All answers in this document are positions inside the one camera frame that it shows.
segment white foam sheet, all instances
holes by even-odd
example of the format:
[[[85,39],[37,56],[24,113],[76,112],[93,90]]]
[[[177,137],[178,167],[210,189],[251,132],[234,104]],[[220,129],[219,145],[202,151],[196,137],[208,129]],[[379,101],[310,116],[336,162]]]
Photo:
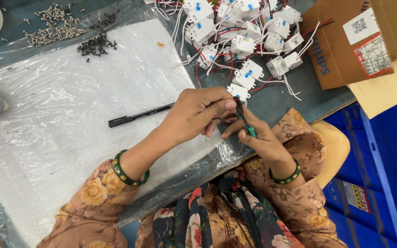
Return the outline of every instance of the white foam sheet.
[[[107,36],[118,43],[108,55],[82,57],[71,46],[0,70],[0,94],[10,105],[0,115],[0,202],[31,247],[51,231],[58,208],[101,162],[146,137],[166,113],[114,128],[108,120],[169,104],[194,87],[184,67],[170,67],[180,58],[159,20]],[[158,177],[138,197],[214,149],[221,142],[214,134],[160,158],[151,168]]]

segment beige floral kurta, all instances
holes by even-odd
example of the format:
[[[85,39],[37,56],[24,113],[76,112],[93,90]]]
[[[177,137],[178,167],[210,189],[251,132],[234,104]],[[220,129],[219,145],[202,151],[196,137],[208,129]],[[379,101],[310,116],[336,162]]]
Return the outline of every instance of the beige floral kurta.
[[[293,234],[304,247],[346,247],[338,239],[335,225],[327,216],[323,207],[326,199],[314,178],[322,171],[326,159],[323,138],[294,109],[290,109],[272,130],[300,163],[301,173],[307,183],[295,189],[276,188],[261,158],[244,163],[245,178],[272,203],[282,219],[281,229],[285,233]],[[112,160],[103,162],[70,202],[62,206],[59,214],[55,216],[56,224],[52,233],[37,247],[127,247],[127,241],[115,223],[119,221],[119,213],[133,201],[138,190],[138,187],[125,185],[119,180],[112,170]],[[213,247],[249,248],[253,244],[242,218],[227,201],[217,196],[215,185],[211,184],[206,189],[204,204],[208,211]],[[142,219],[136,248],[154,247],[153,218],[154,213],[151,213]],[[291,247],[281,240],[273,242],[275,244],[272,245],[275,247]]]

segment woman's right hand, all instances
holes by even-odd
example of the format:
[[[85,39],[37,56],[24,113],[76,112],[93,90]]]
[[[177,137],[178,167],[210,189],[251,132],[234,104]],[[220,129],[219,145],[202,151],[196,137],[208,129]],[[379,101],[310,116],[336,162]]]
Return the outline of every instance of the woman's right hand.
[[[258,119],[248,108],[243,107],[244,116],[246,121],[250,124],[255,131],[256,138],[248,135],[244,130],[243,120],[237,120],[236,118],[228,119],[228,122],[235,121],[231,124],[221,136],[222,138],[228,138],[231,134],[238,132],[240,141],[255,149],[262,158],[269,161],[288,161],[289,158],[292,160],[289,152],[276,138],[269,125],[260,119]]]

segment pile of screws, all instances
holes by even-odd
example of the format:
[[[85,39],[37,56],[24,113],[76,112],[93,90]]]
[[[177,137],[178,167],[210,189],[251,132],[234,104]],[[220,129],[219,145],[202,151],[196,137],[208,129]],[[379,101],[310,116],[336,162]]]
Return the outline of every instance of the pile of screws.
[[[88,40],[87,42],[82,42],[80,45],[78,45],[78,48],[76,49],[76,51],[79,53],[79,51],[81,51],[81,55],[85,56],[85,55],[89,55],[89,54],[93,54],[95,56],[101,56],[101,54],[108,54],[107,51],[105,51],[104,46],[105,47],[113,47],[114,50],[116,50],[116,41],[113,41],[114,43],[112,43],[111,41],[109,41],[107,39],[107,31],[104,31],[103,28],[101,28],[101,32],[99,33],[99,36]]]
[[[78,24],[80,22],[79,18],[74,19],[71,17],[71,13],[67,13],[67,16],[70,16],[66,19],[65,11],[59,9],[59,5],[53,3],[54,7],[50,5],[47,10],[40,11],[35,13],[37,16],[41,16],[41,20],[46,22],[48,26],[47,29],[39,29],[38,32],[34,32],[33,34],[29,34],[28,32],[24,31],[26,37],[30,37],[31,40],[27,41],[30,45],[46,45],[50,44],[51,42],[55,42],[56,40],[65,40],[67,38],[78,37],[81,34],[85,33],[85,30],[73,27],[72,24]],[[55,26],[58,25],[59,21],[64,22],[63,28],[56,28]]]
[[[97,21],[99,23],[99,25],[93,24],[93,25],[90,25],[90,28],[98,29],[102,26],[108,26],[108,25],[112,24],[114,22],[114,20],[116,19],[115,13],[112,13],[112,14],[105,13],[104,16],[106,17],[105,19],[100,19]]]

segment fingernail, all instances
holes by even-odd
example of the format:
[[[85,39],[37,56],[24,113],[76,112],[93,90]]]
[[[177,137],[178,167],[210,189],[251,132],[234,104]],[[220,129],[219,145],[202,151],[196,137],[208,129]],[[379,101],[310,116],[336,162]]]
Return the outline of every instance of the fingernail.
[[[241,138],[246,138],[246,132],[244,130],[241,130]]]
[[[235,108],[235,102],[229,101],[229,102],[225,103],[224,106],[226,107],[227,110],[231,110],[231,109]]]

